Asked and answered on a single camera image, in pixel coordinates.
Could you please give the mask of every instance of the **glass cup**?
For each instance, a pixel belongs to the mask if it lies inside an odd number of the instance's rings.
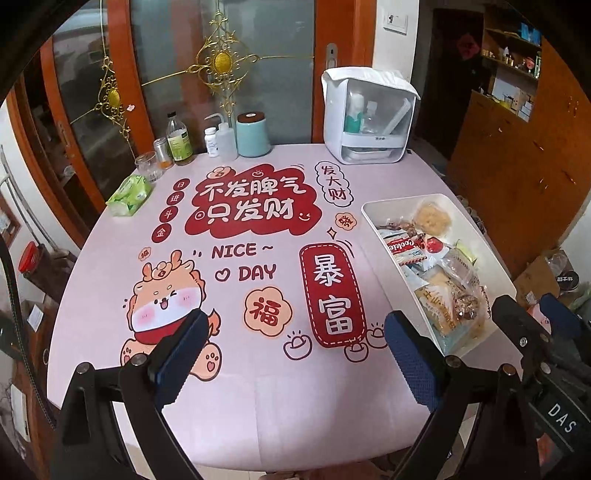
[[[156,152],[146,152],[135,159],[135,165],[138,167],[138,173],[146,180],[155,182],[162,174],[160,162],[156,158]]]

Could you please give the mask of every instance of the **wooden cabinet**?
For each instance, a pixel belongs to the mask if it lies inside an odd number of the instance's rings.
[[[591,187],[591,103],[547,41],[542,59],[530,121],[473,92],[448,169],[512,275],[556,246]]]

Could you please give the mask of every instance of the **small metal can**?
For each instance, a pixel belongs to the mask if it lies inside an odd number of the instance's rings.
[[[166,170],[174,165],[173,156],[170,153],[170,147],[168,146],[166,137],[154,140],[154,151],[156,152],[156,158],[162,170]]]

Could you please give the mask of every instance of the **green tissue package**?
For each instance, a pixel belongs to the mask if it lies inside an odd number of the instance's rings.
[[[152,192],[152,185],[142,175],[130,175],[106,201],[111,215],[132,216]]]

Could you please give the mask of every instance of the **teal container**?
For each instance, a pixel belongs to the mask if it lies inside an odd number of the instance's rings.
[[[241,113],[236,119],[236,144],[243,157],[262,157],[271,151],[267,119],[262,112]]]

